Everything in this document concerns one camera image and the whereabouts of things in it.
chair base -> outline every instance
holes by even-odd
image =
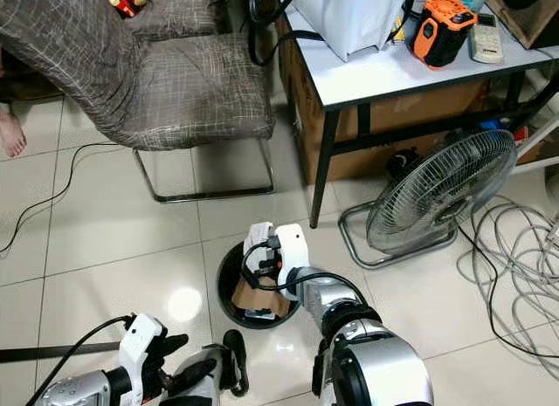
[[[413,258],[415,256],[422,255],[430,251],[443,249],[446,246],[449,246],[450,244],[454,243],[454,240],[456,240],[456,236],[458,236],[458,230],[453,230],[450,233],[448,233],[448,235],[436,240],[435,242],[413,251],[407,251],[405,253],[400,253],[398,255],[389,255],[386,258],[380,258],[372,261],[361,259],[359,257],[359,254],[357,253],[353,240],[349,235],[347,220],[349,217],[352,217],[355,214],[359,214],[364,211],[369,211],[374,202],[375,201],[369,203],[362,203],[348,210],[345,210],[342,212],[342,215],[338,220],[338,227],[340,228],[340,232],[342,233],[343,241],[348,247],[351,258],[363,269],[374,271],[375,269],[384,268],[385,266],[393,265],[396,262],[401,262],[403,260]]]
[[[158,203],[186,203],[188,201],[203,201],[206,199],[225,199],[234,196],[253,196],[253,195],[265,195],[271,194],[275,190],[274,178],[273,178],[273,168],[272,168],[272,157],[270,155],[270,148],[268,147],[268,142],[264,140],[259,140],[260,151],[264,158],[266,164],[266,172],[268,174],[268,179],[270,181],[269,186],[249,188],[249,189],[233,189],[233,190],[223,190],[214,192],[197,192],[194,194],[181,194],[181,195],[159,195],[155,192],[155,188],[151,180],[149,179],[148,171],[146,170],[143,161],[141,160],[140,152],[136,149],[132,149],[132,155],[134,156],[138,167],[140,168],[141,174],[148,185],[148,190],[151,196]]]

gray patterned chair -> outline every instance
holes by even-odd
[[[157,201],[273,191],[273,116],[244,36],[142,42],[107,0],[0,0],[0,42],[73,98],[106,137],[133,149]],[[243,138],[259,140],[269,186],[160,196],[138,152]]]
[[[147,0],[140,13],[124,20],[148,41],[215,35],[224,32],[224,0]]]

fan grille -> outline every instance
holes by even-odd
[[[499,191],[515,164],[508,131],[457,134],[377,199],[369,245],[399,254],[444,237]]]

electric fan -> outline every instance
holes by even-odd
[[[340,217],[351,257],[377,269],[451,244],[458,225],[499,191],[515,164],[514,137],[506,130],[449,133],[425,158],[415,149],[396,153],[387,166],[391,182],[380,197]],[[364,211],[367,243],[386,258],[366,261],[355,249],[348,220]]]

desk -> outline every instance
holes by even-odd
[[[311,25],[293,6],[287,8],[286,19],[291,30],[313,31]],[[412,20],[406,23],[404,30],[407,38],[412,37],[415,24]],[[515,130],[551,99],[559,87],[557,75],[531,101],[518,101],[525,71],[550,61],[557,61],[559,46],[526,50],[502,24],[500,29],[505,55],[503,64],[487,65],[473,61],[470,59],[469,46],[464,45],[451,65],[436,71],[415,58],[403,45],[386,45],[382,51],[376,48],[362,50],[352,54],[349,61],[344,63],[324,42],[297,39],[297,49],[304,62],[307,76],[321,104],[321,110],[325,113],[311,209],[312,228],[318,224],[332,157],[457,127],[471,127],[483,120],[501,119],[507,123],[510,130]],[[384,133],[375,134],[369,131],[370,104],[377,100],[503,74],[513,75],[502,110],[465,114]],[[358,107],[357,136],[352,140],[335,142],[340,111],[353,106]]]

